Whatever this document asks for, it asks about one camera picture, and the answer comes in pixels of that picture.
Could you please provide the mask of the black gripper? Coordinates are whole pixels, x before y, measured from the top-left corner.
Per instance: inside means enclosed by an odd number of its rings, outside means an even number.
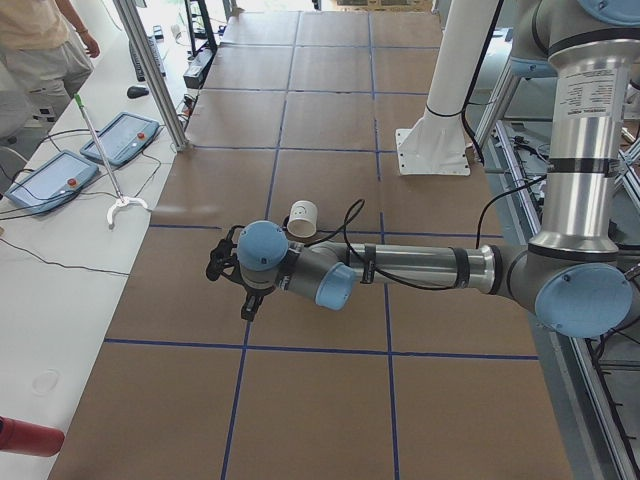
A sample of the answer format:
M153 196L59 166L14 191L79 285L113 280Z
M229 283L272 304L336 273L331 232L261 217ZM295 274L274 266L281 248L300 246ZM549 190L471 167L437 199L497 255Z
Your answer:
M241 307L241 318L253 321L260 308L260 297L274 292L273 281L267 277L242 277L248 295Z

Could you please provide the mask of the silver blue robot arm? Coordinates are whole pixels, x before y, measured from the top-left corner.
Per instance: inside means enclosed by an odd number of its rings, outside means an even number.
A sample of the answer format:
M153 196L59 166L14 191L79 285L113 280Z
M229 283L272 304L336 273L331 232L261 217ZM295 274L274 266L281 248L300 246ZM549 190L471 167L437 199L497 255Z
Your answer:
M231 277L246 291L244 319L276 289L338 310L357 283L378 281L499 295L575 338L638 318L639 277L624 267L608 228L625 93L639 57L639 5L524 1L519 15L513 59L540 60L557 74L540 231L524 247L307 246L256 221L241 231L233 255Z

